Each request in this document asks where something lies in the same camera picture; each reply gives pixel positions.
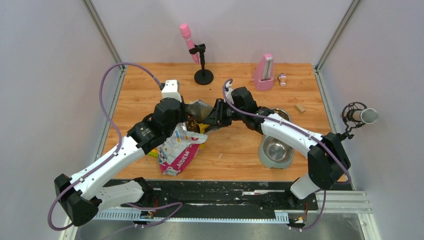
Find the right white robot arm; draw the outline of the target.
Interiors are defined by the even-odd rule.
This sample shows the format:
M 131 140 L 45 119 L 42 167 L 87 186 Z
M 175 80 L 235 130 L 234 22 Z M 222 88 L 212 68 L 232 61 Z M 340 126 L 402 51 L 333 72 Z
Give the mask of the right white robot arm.
M 308 172 L 294 181 L 285 195 L 290 208 L 298 209 L 310 194 L 330 190 L 343 175 L 350 176 L 351 163 L 340 134 L 322 135 L 301 128 L 274 110 L 258 106 L 246 87 L 224 87 L 223 94 L 225 98 L 218 98 L 211 112 L 202 118 L 203 124 L 223 128 L 242 121 L 248 129 L 275 138 L 307 158 Z

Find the yellow plastic scoop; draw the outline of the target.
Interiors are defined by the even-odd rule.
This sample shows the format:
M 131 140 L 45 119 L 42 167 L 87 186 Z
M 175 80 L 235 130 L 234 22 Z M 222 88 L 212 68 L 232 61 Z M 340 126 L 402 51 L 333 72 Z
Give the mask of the yellow plastic scoop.
M 209 124 L 203 124 L 203 123 L 198 124 L 199 132 L 201 134 L 206 134 L 206 132 L 208 131 L 208 128 L 209 127 L 210 127 Z

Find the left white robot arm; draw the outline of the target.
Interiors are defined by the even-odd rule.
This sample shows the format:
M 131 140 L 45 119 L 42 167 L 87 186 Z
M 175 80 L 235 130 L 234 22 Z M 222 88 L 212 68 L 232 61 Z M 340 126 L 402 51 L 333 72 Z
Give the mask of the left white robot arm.
M 98 212 L 127 203 L 142 207 L 153 201 L 153 188 L 142 178 L 106 187 L 105 184 L 132 162 L 163 144 L 179 123 L 187 119 L 182 99 L 166 97 L 155 106 L 154 112 L 136 123 L 118 144 L 85 169 L 54 180 L 56 203 L 76 227 L 85 225 Z

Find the pet food bag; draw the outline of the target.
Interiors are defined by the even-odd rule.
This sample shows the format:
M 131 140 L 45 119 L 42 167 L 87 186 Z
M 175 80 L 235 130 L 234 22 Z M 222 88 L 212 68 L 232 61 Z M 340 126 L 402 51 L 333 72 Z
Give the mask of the pet food bag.
M 179 175 L 203 149 L 208 134 L 200 133 L 198 124 L 202 124 L 212 109 L 202 100 L 186 104 L 185 121 L 178 124 L 172 135 L 156 148 L 162 174 Z

